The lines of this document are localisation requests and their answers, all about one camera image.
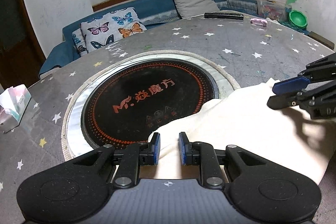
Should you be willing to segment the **tissue box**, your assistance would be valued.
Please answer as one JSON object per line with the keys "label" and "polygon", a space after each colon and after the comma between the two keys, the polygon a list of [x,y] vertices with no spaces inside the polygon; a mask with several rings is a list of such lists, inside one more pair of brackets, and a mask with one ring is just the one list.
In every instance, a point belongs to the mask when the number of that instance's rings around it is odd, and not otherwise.
{"label": "tissue box", "polygon": [[7,133],[20,124],[30,99],[31,94],[24,84],[1,93],[1,133]]}

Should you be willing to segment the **round induction cooktop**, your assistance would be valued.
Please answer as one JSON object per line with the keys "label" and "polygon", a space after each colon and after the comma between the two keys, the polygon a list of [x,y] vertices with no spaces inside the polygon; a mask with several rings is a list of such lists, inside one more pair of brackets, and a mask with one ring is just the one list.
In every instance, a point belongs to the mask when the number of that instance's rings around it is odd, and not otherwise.
{"label": "round induction cooktop", "polygon": [[86,80],[70,100],[62,126],[64,159],[105,144],[124,149],[147,141],[159,127],[239,87],[220,65],[192,52],[150,51],[117,62]]}

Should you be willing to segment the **black remote control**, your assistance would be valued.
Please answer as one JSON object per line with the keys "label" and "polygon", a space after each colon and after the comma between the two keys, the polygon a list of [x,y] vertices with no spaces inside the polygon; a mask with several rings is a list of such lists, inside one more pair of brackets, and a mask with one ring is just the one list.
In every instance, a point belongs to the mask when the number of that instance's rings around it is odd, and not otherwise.
{"label": "black remote control", "polygon": [[205,12],[204,18],[243,20],[244,15],[234,12]]}

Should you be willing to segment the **cream garment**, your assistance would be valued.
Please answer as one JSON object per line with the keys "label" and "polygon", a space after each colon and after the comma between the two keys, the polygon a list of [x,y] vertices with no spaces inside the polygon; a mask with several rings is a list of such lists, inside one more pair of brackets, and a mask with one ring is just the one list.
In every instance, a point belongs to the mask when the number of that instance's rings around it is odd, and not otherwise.
{"label": "cream garment", "polygon": [[266,103],[276,80],[240,88],[222,100],[206,102],[201,111],[157,129],[161,151],[156,166],[143,167],[143,177],[192,178],[194,166],[182,166],[178,135],[215,149],[237,145],[320,183],[335,153],[335,120],[310,119],[298,106],[272,110]]}

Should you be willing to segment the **beige cushion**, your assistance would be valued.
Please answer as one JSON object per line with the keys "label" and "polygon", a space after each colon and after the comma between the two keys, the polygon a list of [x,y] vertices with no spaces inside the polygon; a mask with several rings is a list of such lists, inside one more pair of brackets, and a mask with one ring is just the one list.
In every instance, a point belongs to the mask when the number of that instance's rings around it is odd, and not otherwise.
{"label": "beige cushion", "polygon": [[174,3],[182,19],[220,11],[214,0],[174,0]]}

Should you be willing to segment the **pink small toy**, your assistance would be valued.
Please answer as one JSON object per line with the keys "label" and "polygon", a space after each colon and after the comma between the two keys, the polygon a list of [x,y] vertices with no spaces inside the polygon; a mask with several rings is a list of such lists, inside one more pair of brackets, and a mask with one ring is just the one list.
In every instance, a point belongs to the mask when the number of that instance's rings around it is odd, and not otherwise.
{"label": "pink small toy", "polygon": [[254,24],[256,26],[266,27],[268,25],[268,21],[262,18],[251,18],[250,24]]}

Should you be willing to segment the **dark wooden door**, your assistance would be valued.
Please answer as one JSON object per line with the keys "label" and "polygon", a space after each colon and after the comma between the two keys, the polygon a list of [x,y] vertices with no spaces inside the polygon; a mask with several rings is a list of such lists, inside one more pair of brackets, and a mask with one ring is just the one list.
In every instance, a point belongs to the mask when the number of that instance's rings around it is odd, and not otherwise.
{"label": "dark wooden door", "polygon": [[39,80],[46,61],[37,40],[24,0],[1,0],[1,86],[24,84],[30,87]]}

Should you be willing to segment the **clear toy storage box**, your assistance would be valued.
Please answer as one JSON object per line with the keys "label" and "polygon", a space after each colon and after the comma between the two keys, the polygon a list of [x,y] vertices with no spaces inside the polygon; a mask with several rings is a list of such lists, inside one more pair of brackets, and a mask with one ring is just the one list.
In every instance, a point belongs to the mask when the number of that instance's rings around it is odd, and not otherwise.
{"label": "clear toy storage box", "polygon": [[288,17],[286,5],[274,0],[258,0],[258,15],[278,22],[285,22]]}

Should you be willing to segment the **blue sofa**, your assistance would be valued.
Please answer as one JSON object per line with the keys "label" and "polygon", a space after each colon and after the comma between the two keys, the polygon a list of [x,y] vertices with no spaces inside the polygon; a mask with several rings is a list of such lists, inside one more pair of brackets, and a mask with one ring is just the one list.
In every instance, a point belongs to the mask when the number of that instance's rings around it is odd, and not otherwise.
{"label": "blue sofa", "polygon": [[[255,0],[214,0],[221,11],[245,13],[257,16],[257,2]],[[64,41],[55,46],[39,71],[43,78],[55,68],[61,68],[80,58],[72,40],[72,32],[80,28],[81,22],[102,16],[107,12],[134,7],[140,21],[146,28],[152,29],[161,25],[180,20],[174,0],[131,0],[102,11],[95,12],[73,22],[62,29]]]}

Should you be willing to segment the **green plastic bowl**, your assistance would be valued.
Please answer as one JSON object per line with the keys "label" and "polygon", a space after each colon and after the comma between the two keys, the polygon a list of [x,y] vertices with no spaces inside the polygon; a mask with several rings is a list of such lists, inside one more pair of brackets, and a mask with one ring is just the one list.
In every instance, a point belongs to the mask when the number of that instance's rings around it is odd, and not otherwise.
{"label": "green plastic bowl", "polygon": [[297,10],[292,10],[289,13],[288,18],[291,24],[293,24],[297,28],[300,28],[302,30],[307,28],[307,24],[308,24],[307,17],[302,12],[297,11]]}

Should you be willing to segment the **butterfly print pillow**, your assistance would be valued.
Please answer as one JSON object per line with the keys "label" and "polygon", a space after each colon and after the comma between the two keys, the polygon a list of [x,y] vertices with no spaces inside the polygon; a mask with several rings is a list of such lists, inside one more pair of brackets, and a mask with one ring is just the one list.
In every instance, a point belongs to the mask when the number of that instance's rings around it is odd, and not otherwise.
{"label": "butterfly print pillow", "polygon": [[90,53],[121,39],[146,30],[133,7],[107,12],[81,22],[80,29]]}

